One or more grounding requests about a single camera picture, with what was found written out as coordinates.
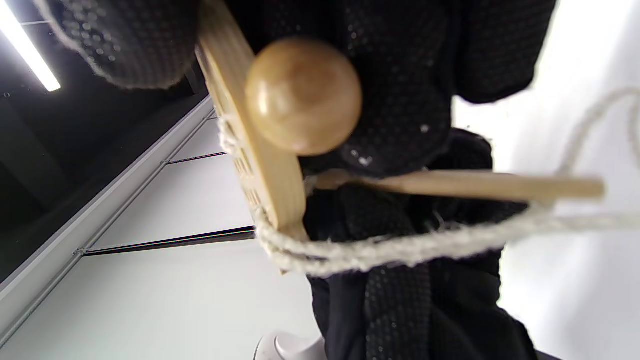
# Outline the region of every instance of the wooden handle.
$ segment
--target wooden handle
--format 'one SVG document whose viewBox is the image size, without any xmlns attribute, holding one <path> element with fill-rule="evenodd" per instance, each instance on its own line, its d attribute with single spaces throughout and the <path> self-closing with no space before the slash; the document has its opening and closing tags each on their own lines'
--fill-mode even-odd
<svg viewBox="0 0 640 360">
<path fill-rule="evenodd" d="M 599 179 L 514 176 L 485 170 L 423 171 L 383 180 L 354 179 L 344 171 L 331 170 L 318 177 L 316 187 L 330 190 L 348 182 L 387 192 L 509 201 L 596 199 L 605 193 Z"/>
</svg>

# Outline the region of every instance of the white object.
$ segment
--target white object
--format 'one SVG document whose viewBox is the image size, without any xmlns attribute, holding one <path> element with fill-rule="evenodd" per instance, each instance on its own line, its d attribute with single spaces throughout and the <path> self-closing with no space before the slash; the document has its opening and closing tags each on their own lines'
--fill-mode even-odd
<svg viewBox="0 0 640 360">
<path fill-rule="evenodd" d="M 60 83 L 36 50 L 24 29 L 4 0 L 0 0 L 0 30 L 29 65 L 47 91 L 60 88 Z"/>
<path fill-rule="evenodd" d="M 273 331 L 260 339 L 253 360 L 326 360 L 324 339 Z"/>
</svg>

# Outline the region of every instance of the ceiling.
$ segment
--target ceiling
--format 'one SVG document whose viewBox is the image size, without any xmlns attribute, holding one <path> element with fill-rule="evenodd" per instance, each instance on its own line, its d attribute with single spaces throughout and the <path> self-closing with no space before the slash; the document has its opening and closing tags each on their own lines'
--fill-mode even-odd
<svg viewBox="0 0 640 360">
<path fill-rule="evenodd" d="M 43 20 L 31 1 L 7 3 L 21 23 Z M 169 90 L 122 90 L 48 24 L 24 29 L 61 88 L 47 92 L 0 33 L 0 281 L 205 95 L 197 65 Z"/>
</svg>

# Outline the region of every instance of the white wall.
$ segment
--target white wall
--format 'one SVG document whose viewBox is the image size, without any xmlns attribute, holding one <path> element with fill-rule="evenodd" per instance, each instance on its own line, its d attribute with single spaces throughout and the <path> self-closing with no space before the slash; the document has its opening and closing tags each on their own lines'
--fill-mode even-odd
<svg viewBox="0 0 640 360">
<path fill-rule="evenodd" d="M 233 158 L 220 155 L 165 166 L 92 249 L 252 225 Z"/>
<path fill-rule="evenodd" d="M 253 240 L 83 258 L 2 360 L 247 360 L 260 338 L 318 330 L 307 280 Z"/>
<path fill-rule="evenodd" d="M 611 91 L 640 87 L 640 1 L 560 0 L 528 91 L 498 104 L 458 104 L 458 125 L 493 138 L 499 170 L 550 174 L 585 111 Z M 608 185 L 596 204 L 563 215 L 640 211 L 640 160 L 628 144 L 631 101 L 613 106 L 589 137 L 577 172 Z M 640 354 L 640 233 L 531 238 L 509 245 L 502 300 L 540 350 L 562 360 Z"/>
</svg>

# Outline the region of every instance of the wooden knob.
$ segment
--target wooden knob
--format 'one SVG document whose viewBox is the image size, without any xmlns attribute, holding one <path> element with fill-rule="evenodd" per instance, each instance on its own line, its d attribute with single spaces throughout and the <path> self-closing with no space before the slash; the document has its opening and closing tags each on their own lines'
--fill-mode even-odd
<svg viewBox="0 0 640 360">
<path fill-rule="evenodd" d="M 255 127 L 273 145 L 302 156 L 327 153 L 358 124 L 362 89 L 349 60 L 315 40 L 290 38 L 256 57 L 246 81 Z"/>
</svg>

